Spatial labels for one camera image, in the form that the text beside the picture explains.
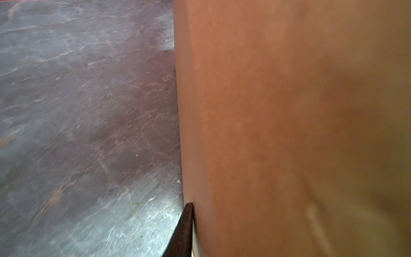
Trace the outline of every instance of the orange surface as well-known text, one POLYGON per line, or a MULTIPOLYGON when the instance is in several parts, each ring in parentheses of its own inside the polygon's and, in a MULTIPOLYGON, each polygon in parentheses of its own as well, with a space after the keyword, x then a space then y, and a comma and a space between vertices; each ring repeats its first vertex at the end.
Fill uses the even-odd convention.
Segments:
POLYGON ((409 10, 175 0, 196 252, 411 255, 409 10))

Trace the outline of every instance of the gray floor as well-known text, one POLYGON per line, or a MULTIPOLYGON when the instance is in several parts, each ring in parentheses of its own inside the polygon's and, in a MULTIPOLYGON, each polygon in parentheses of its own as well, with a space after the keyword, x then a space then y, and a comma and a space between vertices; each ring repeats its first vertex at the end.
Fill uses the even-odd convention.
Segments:
POLYGON ((182 210, 172 8, 0 2, 0 256, 161 256, 182 210))

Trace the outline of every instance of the concrete floor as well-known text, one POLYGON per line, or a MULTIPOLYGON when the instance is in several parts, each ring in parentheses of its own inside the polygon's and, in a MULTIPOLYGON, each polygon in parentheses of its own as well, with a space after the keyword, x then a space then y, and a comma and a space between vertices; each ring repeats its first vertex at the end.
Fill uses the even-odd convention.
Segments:
POLYGON ((182 208, 172 0, 0 2, 0 256, 161 256, 182 208))

